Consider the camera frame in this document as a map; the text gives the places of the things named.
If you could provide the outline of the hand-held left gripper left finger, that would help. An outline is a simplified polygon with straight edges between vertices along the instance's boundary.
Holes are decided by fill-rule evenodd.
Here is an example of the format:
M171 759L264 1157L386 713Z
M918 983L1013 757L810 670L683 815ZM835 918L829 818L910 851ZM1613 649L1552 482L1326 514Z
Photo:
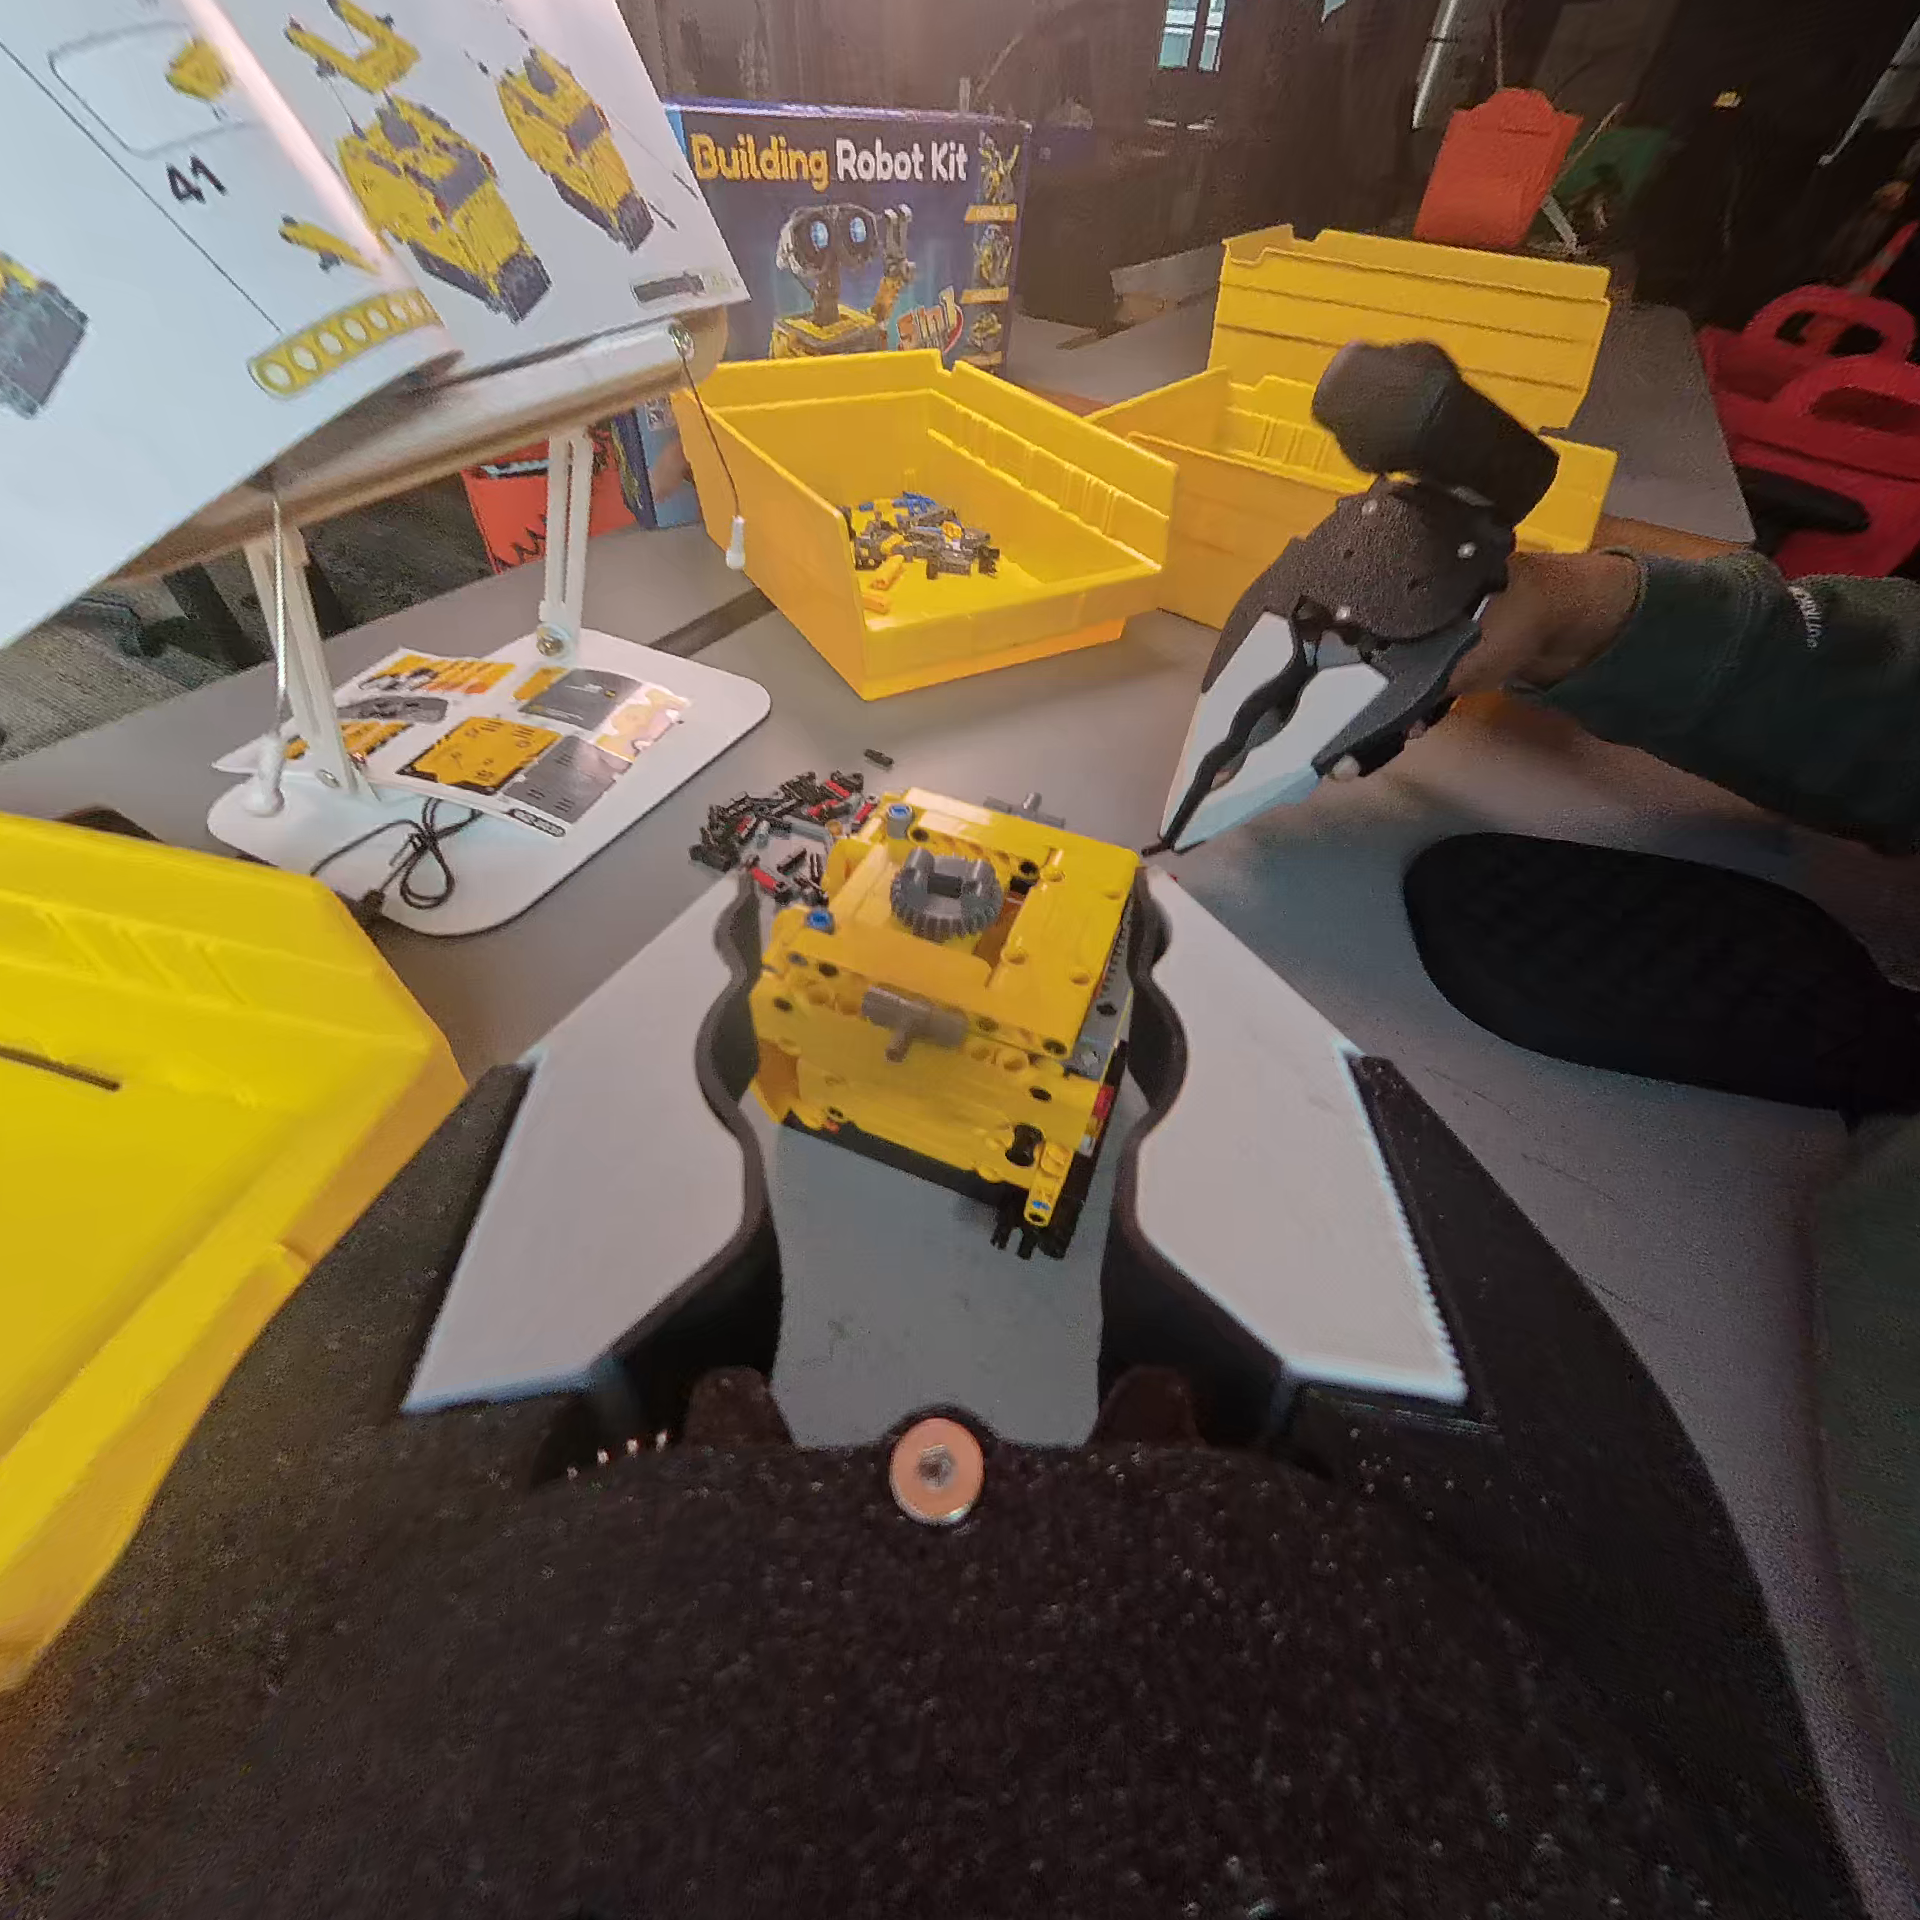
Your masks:
M772 1374L783 1316L756 1073L760 913L719 879L523 1058L523 1089L402 1407L581 1396L680 1414Z

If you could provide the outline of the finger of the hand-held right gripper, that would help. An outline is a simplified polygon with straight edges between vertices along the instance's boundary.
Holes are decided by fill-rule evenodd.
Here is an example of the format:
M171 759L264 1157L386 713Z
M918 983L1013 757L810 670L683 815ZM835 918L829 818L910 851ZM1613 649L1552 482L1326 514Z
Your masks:
M1212 778L1175 851L1199 847L1266 811L1301 805L1320 783L1314 759L1386 691L1378 670L1320 670L1310 678L1290 721L1269 713L1227 767Z
M1167 845L1202 845L1280 794L1291 774L1285 731L1303 692L1306 647L1283 612L1221 635L1167 786Z

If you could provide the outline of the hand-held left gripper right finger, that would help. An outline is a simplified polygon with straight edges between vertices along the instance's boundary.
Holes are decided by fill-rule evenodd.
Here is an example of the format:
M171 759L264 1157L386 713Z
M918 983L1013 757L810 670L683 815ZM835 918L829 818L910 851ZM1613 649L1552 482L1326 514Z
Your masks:
M1175 878L1143 878L1109 1226L1109 1371L1462 1403L1470 1379L1338 1027Z

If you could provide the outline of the yellow lego model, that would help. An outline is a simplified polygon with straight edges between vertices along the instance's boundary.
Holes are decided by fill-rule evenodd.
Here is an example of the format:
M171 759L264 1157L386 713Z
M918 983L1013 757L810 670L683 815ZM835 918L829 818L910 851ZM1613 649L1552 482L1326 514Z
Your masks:
M1030 807L880 796L772 917L758 1107L992 1204L994 1246L1062 1260L1126 1067L1143 873Z

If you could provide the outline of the lego instruction booklet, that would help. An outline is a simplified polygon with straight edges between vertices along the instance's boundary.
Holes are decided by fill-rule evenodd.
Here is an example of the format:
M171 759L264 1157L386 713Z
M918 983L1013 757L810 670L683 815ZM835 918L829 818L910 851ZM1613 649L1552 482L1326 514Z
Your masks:
M618 4L3 7L3 627L360 402L747 291Z

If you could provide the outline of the person's right forearm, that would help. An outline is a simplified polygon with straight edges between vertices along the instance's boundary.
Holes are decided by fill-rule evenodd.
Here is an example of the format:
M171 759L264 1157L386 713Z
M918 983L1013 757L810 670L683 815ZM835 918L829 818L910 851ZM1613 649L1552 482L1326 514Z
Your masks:
M1813 831L1918 851L1918 586L1770 559L1635 558L1592 661L1526 694Z

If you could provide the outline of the pile of mixed lego pieces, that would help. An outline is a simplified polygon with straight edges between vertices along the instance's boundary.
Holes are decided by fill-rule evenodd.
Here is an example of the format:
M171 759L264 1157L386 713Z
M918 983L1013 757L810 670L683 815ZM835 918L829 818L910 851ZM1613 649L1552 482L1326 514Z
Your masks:
M868 607L887 611L910 573L942 579L996 579L1002 548L989 531L973 525L935 497L903 491L837 507L847 554Z

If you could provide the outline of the small black red lego pieces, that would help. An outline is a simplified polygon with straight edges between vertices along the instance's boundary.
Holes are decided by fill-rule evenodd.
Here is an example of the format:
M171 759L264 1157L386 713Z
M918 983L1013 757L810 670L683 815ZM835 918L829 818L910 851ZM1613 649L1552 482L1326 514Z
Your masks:
M823 908L828 854L874 815L880 794L856 767L799 773L708 807L687 862L744 875L772 905Z

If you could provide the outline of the person's right hand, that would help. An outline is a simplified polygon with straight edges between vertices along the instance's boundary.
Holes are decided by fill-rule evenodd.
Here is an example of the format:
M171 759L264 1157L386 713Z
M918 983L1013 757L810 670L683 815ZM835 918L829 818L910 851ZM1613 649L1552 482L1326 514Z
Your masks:
M1552 687L1596 661L1640 602L1640 563L1620 551L1514 555L1506 586L1478 620L1478 641L1455 663L1448 694L1510 686Z

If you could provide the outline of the yellow plastic bin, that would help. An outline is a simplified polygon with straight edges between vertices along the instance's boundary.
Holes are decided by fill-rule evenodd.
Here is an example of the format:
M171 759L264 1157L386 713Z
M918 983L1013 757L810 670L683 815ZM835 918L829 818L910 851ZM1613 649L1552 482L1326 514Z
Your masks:
M1207 371L1092 415L1178 468L1158 605L1218 629L1285 545L1365 491L1312 418L1312 385Z
M1160 602L1173 461L938 351L717 366L672 398L704 529L867 701L1115 641ZM920 491L996 579L859 596L838 505Z
M320 879L3 820L3 1685L464 1076Z

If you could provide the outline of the orange plastic bin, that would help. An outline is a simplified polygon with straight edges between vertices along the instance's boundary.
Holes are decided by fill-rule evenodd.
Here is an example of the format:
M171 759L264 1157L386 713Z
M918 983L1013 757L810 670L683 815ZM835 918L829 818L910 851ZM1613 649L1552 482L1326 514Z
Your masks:
M1415 215L1421 244L1517 251L1560 177L1581 118L1536 87L1451 113Z

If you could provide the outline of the red plastic bin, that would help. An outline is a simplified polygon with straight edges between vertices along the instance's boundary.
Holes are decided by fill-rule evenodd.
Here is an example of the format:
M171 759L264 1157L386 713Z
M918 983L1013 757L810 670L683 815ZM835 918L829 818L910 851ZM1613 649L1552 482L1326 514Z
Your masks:
M1710 386L1746 401L1770 401L1835 357L1902 363L1912 346L1915 323L1899 303L1826 284L1774 298L1739 329L1696 337Z
M1741 415L1730 458L1789 580L1885 579L1918 545L1918 367L1834 357Z

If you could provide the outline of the wooden book stand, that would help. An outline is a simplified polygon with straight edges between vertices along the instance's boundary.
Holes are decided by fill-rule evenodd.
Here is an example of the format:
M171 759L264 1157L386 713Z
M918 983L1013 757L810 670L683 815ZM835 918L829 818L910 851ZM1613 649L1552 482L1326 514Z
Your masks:
M445 798L477 813L477 838L452 860L451 902L407 905L389 894L386 917L436 938L466 938L515 921L588 860L672 798L717 754L756 729L770 711L755 681L597 630L584 620L592 427L613 413L692 389L719 366L728 324L719 309L687 319L623 327L507 367L436 385L416 381L375 395L343 421L194 516L155 547L165 559L246 554L262 612L277 621L277 666L251 667L211 694L223 708L200 723L191 701L148 708L80 735L95 749L84 796L107 799L175 847L223 847L288 873L370 886L372 835L412 825L423 805ZM618 677L613 707L658 687L680 711L644 733L626 773L597 786L581 820L516 798L507 773L488 796L432 786L402 767L426 741L391 741L359 763L341 733L341 699L355 699L348 659L320 635L303 575L303 531L501 450L548 441L546 538L538 615L484 647L468 630L436 627L434 659L477 657L506 666L491 692L460 707L448 694L440 731L461 721L511 721L510 694L541 667L582 687L590 674Z

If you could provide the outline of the dark blue toy box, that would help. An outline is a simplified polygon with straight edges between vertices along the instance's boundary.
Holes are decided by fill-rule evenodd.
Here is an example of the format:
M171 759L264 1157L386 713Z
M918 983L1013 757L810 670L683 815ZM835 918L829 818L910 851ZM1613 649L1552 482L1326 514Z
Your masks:
M747 286L728 362L925 349L1002 371L1027 122L717 100L672 102L667 122Z

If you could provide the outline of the orange printed box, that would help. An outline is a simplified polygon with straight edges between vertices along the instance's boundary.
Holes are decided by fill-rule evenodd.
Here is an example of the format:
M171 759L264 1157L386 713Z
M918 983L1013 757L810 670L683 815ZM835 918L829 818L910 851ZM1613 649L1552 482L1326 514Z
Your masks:
M528 444L461 471L474 529L494 573L540 563L546 547L546 441ZM592 429L590 538L635 525L621 491L613 423Z

